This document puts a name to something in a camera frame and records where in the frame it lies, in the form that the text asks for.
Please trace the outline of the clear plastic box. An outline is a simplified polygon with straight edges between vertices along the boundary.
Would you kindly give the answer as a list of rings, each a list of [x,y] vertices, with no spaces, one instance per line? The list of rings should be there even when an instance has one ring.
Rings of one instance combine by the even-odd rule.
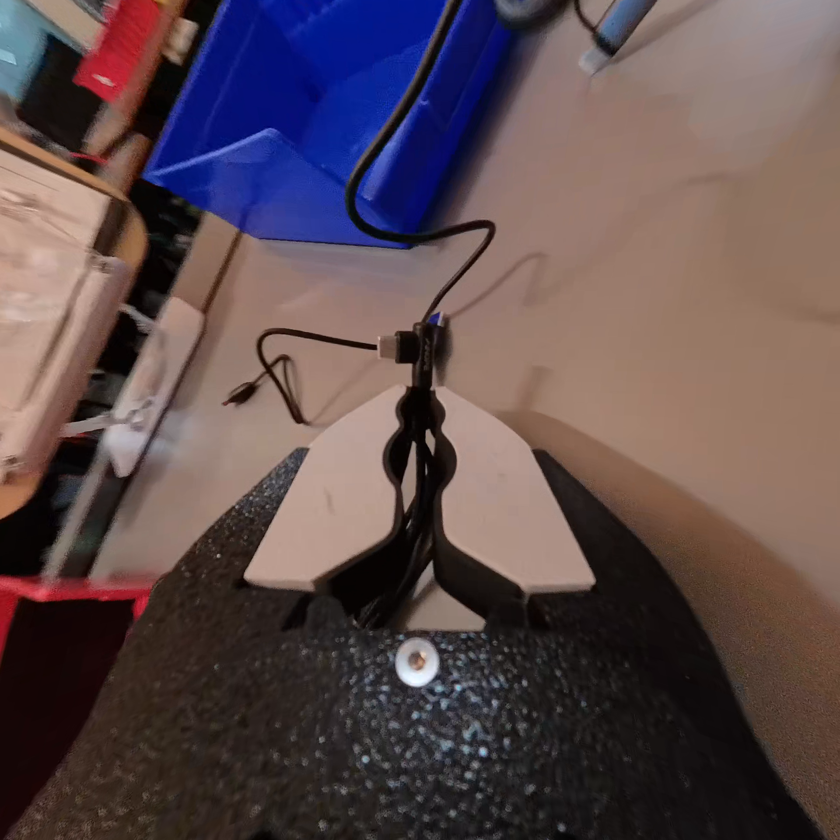
[[[95,321],[125,288],[110,255],[126,202],[2,151],[1,476],[39,469],[92,354]]]

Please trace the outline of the red plastic bin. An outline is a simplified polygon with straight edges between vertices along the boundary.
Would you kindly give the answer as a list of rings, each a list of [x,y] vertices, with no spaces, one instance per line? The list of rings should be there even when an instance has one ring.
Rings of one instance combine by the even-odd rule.
[[[2,576],[3,836],[84,728],[154,583]]]

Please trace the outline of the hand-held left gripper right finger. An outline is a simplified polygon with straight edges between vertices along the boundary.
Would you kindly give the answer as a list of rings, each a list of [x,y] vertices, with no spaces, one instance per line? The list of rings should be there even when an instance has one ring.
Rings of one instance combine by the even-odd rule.
[[[524,439],[448,388],[433,391],[432,408],[433,565],[444,592],[487,619],[527,611],[536,596],[591,591],[595,574]]]

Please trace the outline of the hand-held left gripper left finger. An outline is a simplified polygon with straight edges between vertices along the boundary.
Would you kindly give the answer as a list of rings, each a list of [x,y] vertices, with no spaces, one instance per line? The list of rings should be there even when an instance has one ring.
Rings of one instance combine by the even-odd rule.
[[[340,572],[386,546],[403,522],[402,482],[385,448],[402,421],[394,385],[325,428],[311,443],[245,571],[245,582],[325,591]]]

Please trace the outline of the white power strip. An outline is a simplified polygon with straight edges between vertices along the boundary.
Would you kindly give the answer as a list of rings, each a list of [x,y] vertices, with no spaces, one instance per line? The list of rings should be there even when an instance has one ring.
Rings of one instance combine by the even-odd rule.
[[[169,297],[155,319],[127,304],[120,311],[144,336],[103,435],[112,471],[124,479],[139,464],[170,405],[202,336],[204,316],[179,297]]]

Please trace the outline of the light blue marker pen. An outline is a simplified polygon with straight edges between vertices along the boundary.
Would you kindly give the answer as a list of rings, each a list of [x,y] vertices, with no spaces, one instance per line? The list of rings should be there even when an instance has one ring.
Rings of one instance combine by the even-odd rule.
[[[592,42],[591,48],[581,56],[579,66],[593,77],[612,62],[657,1],[614,1],[597,23],[585,15],[580,1],[572,4],[576,17],[589,32]]]

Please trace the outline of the blue plastic bin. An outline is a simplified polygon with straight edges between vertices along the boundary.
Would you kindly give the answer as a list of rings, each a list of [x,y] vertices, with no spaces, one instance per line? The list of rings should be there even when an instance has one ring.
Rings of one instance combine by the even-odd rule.
[[[413,79],[445,2],[223,2],[143,172],[258,239],[379,246],[344,190]],[[425,230],[508,57],[492,2],[463,2],[410,114],[360,185],[372,225]]]

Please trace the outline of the grey desk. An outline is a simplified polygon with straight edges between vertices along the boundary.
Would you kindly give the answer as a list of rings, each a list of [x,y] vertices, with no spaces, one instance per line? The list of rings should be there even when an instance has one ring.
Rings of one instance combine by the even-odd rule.
[[[163,572],[16,838],[838,838],[838,2],[663,2],[615,65],[567,19],[502,84],[452,219],[445,386],[524,439],[588,592],[389,627],[299,562],[316,439],[404,368],[272,337],[409,327],[481,241],[245,237],[94,570]]]

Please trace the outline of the red box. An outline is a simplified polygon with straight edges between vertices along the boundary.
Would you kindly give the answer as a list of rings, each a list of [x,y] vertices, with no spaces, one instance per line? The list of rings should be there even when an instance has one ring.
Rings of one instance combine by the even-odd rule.
[[[107,6],[104,28],[81,59],[73,83],[113,104],[125,92],[161,18],[155,1],[118,1]]]

